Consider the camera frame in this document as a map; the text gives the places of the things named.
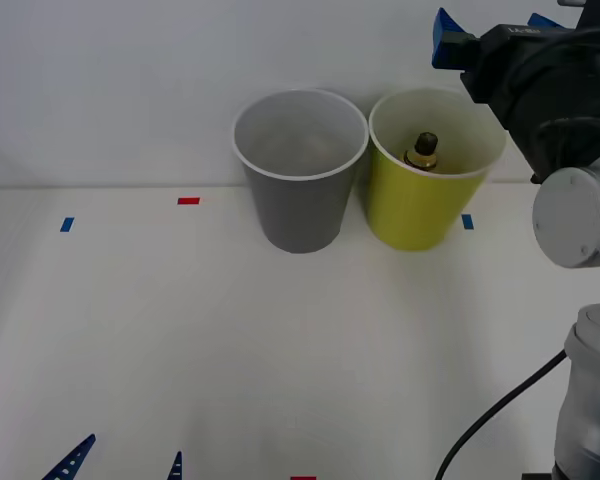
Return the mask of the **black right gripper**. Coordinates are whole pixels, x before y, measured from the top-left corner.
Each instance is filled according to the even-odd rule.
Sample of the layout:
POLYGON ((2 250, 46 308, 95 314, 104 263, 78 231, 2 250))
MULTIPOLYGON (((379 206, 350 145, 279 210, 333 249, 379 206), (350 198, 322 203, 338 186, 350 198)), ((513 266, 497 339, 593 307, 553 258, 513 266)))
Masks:
POLYGON ((478 38, 439 8, 432 35, 432 67, 462 71, 471 99, 505 128, 581 113, 586 94, 600 90, 600 31, 591 28, 565 29, 532 13, 527 26, 501 24, 478 38))

